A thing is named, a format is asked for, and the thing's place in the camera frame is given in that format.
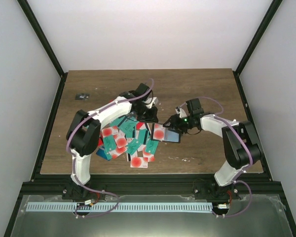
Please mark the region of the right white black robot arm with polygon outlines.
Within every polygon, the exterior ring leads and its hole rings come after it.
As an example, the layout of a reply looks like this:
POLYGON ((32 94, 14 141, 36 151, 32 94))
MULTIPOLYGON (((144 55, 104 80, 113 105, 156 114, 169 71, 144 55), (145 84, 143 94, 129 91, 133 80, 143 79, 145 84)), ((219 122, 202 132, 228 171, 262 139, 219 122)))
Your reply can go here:
POLYGON ((223 140, 226 161, 214 174, 215 183, 209 186, 210 195, 220 199, 227 193, 227 186, 235 184, 237 178, 247 169, 264 158, 264 151, 250 121, 227 120, 219 113, 206 113, 201 106, 202 97, 187 100, 175 108, 176 113, 164 122, 163 127, 180 135, 197 128, 211 132, 223 140))

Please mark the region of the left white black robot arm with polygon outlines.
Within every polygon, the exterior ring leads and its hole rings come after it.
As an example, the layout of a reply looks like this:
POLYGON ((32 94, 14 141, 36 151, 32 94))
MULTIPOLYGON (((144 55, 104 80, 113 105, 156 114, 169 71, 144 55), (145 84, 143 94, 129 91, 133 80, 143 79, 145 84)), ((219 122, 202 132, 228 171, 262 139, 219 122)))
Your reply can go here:
POLYGON ((66 151, 72 155, 71 179, 76 183, 74 194, 79 199, 90 196, 90 160, 97 149, 101 130, 115 119, 135 112, 139 121, 157 122, 153 85, 140 83, 136 90, 125 91, 111 102, 91 111, 76 112, 66 135, 66 151))

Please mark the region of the black card holder wallet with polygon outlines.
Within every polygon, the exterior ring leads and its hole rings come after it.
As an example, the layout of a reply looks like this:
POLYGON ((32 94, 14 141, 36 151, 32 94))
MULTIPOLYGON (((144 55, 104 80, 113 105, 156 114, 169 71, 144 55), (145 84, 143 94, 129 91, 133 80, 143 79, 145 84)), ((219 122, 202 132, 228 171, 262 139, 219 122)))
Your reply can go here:
MULTIPOLYGON (((154 123, 152 124, 152 127, 151 127, 151 136, 150 136, 151 140, 153 140, 153 138, 152 138, 153 125, 154 125, 154 123)), ((164 138, 164 141, 162 141, 162 142, 180 143, 181 142, 181 134, 173 129, 165 128, 165 138, 164 138)))

